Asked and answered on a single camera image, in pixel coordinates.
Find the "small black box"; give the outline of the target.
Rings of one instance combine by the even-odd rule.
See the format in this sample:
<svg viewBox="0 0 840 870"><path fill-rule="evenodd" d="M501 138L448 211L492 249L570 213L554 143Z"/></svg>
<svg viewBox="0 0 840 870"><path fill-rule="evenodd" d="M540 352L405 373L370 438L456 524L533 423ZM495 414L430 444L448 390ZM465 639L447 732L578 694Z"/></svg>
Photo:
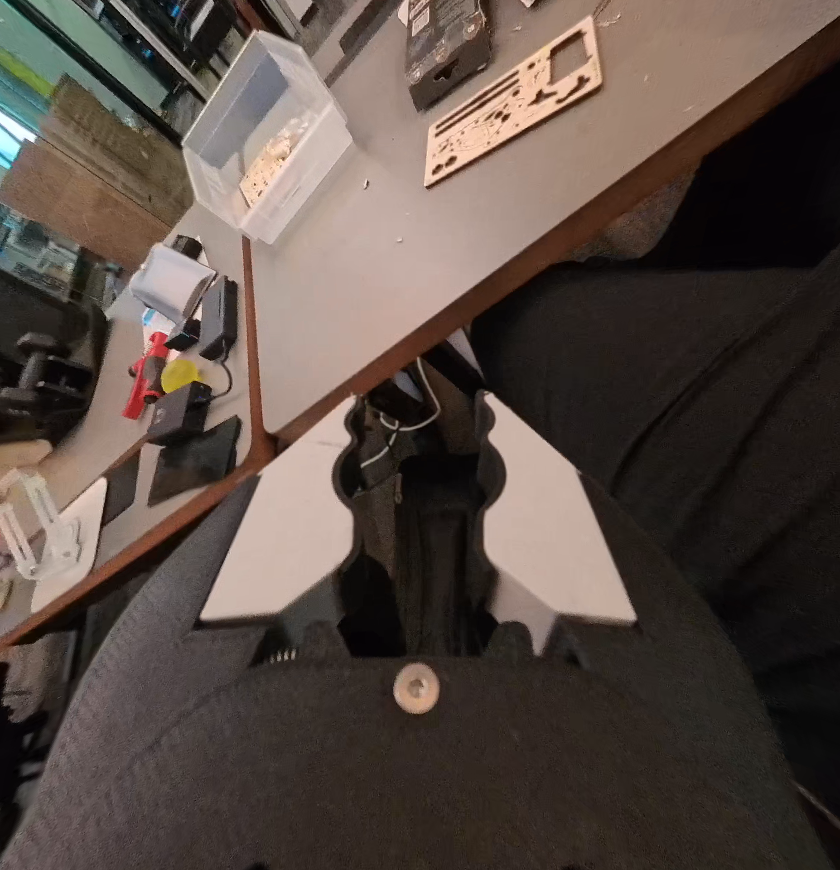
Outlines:
<svg viewBox="0 0 840 870"><path fill-rule="evenodd" d="M149 444L173 446L195 439L205 431L212 389L194 380L157 399L147 430Z"/></svg>

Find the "plywood parts sheet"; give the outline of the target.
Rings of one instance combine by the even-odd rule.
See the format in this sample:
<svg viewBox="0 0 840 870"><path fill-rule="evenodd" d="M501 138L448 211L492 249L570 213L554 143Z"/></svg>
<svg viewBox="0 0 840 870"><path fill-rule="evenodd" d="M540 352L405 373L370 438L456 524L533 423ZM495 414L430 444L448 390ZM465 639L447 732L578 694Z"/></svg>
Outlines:
<svg viewBox="0 0 840 870"><path fill-rule="evenodd" d="M555 55L576 42L584 51L584 63L555 78ZM425 189L594 96L602 85L596 22L586 16L430 125Z"/></svg>

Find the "black cardboard box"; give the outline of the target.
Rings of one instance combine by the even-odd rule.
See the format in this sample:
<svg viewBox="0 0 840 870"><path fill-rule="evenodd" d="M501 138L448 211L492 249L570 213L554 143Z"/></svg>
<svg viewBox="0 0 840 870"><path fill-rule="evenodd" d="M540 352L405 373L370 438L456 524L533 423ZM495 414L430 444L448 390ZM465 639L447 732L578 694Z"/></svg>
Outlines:
<svg viewBox="0 0 840 870"><path fill-rule="evenodd" d="M423 112L491 60L488 2L408 1L404 77Z"/></svg>

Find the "clear plastic bin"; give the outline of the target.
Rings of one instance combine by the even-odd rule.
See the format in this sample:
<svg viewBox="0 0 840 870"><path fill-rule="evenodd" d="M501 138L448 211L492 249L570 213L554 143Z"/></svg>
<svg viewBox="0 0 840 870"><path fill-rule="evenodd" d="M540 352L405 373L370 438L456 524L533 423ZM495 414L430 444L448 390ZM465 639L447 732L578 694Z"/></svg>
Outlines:
<svg viewBox="0 0 840 870"><path fill-rule="evenodd" d="M252 208L239 184L293 118L309 121L284 168ZM347 119L300 46L255 30L183 138L195 200L224 223L275 242L352 144Z"/></svg>

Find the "person's dark clothing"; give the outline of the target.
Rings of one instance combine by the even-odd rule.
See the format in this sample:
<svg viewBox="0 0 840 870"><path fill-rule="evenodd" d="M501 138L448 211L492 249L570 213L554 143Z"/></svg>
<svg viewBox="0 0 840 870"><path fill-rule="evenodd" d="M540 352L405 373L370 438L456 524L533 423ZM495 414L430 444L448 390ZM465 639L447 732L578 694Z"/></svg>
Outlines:
<svg viewBox="0 0 840 870"><path fill-rule="evenodd" d="M840 868L840 62L576 259L472 324L487 386L709 603Z"/></svg>

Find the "black power bank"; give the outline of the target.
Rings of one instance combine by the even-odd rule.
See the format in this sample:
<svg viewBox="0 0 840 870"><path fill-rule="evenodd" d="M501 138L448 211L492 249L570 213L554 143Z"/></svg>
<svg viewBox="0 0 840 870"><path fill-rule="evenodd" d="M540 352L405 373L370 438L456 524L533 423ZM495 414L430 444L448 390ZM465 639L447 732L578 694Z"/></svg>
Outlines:
<svg viewBox="0 0 840 870"><path fill-rule="evenodd" d="M203 295L197 352L215 362L225 360L237 341L238 285L220 275Z"/></svg>

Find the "spare plywood model sheets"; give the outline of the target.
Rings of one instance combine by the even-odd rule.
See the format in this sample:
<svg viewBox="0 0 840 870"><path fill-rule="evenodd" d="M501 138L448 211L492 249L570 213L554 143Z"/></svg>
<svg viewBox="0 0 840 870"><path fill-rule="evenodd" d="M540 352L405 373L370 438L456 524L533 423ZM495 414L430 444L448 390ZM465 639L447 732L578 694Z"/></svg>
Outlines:
<svg viewBox="0 0 840 870"><path fill-rule="evenodd" d="M262 194L279 175L308 129L305 118L293 118L265 146L244 172L239 189L247 206L256 205Z"/></svg>

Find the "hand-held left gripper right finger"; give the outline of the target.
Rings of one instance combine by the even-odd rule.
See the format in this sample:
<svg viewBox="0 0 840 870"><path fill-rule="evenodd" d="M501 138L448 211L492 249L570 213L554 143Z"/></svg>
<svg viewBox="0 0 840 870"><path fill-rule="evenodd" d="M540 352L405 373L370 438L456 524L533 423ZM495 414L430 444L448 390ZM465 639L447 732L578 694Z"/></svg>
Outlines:
<svg viewBox="0 0 840 870"><path fill-rule="evenodd" d="M494 393L476 397L483 607L536 656L560 619L633 627L637 614L578 469Z"/></svg>

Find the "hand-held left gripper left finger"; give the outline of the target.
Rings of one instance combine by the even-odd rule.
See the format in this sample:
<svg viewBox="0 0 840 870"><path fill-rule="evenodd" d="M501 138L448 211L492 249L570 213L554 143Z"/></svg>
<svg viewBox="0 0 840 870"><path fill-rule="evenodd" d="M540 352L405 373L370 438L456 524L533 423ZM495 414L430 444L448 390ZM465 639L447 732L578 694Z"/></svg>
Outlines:
<svg viewBox="0 0 840 870"><path fill-rule="evenodd" d="M258 475L199 619L203 624L338 624L343 570L358 555L343 472L363 402L350 396Z"/></svg>

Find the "black dumbbell rack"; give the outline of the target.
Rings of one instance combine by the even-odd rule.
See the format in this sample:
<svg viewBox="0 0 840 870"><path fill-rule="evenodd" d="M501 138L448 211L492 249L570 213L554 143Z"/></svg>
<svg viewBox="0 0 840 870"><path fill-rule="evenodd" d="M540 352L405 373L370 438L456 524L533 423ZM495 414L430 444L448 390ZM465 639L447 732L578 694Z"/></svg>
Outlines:
<svg viewBox="0 0 840 870"><path fill-rule="evenodd" d="M99 363L75 360L66 343L46 334L24 334L15 357L0 350L0 445L57 446L86 415L98 375Z"/></svg>

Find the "white phone stand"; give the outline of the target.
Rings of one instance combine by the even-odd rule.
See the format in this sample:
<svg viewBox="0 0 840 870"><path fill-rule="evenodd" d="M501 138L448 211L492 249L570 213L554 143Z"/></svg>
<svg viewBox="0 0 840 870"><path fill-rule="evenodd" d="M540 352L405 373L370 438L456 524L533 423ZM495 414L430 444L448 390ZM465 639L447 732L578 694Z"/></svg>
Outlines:
<svg viewBox="0 0 840 870"><path fill-rule="evenodd" d="M43 610L93 570L108 488L108 480L99 477L60 510L40 473L13 468L0 478L1 537L17 573L34 584L32 613ZM39 551L30 543L19 519L15 504L21 495L39 523Z"/></svg>

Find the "brown cardboard box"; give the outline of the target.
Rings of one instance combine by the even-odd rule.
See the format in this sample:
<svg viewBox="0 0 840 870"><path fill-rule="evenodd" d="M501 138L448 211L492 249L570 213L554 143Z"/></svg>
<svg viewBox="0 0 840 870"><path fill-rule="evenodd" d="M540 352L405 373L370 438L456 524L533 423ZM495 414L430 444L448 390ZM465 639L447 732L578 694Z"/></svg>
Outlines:
<svg viewBox="0 0 840 870"><path fill-rule="evenodd" d="M128 271L193 199L180 149L147 123L125 124L67 73L0 183L1 204Z"/></svg>

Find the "black storage shelf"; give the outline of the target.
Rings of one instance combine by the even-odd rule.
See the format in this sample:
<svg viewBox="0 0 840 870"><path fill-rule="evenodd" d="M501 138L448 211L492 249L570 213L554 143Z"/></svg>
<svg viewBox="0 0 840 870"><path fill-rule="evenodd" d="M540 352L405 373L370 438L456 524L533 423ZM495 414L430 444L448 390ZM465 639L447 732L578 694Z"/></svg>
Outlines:
<svg viewBox="0 0 840 870"><path fill-rule="evenodd" d="M205 103L251 27L232 2L33 1L27 9L140 100L154 91Z"/></svg>

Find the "red handled tool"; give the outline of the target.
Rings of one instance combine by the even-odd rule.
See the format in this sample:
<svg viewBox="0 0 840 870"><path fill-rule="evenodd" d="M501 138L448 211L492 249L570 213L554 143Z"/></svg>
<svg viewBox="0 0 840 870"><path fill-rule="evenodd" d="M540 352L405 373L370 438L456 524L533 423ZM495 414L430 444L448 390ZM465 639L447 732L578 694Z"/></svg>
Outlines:
<svg viewBox="0 0 840 870"><path fill-rule="evenodd" d="M129 369L133 378L130 397L121 416L136 420L143 411L164 395L162 375L168 362L169 348L166 345L169 334L153 332L144 355Z"/></svg>

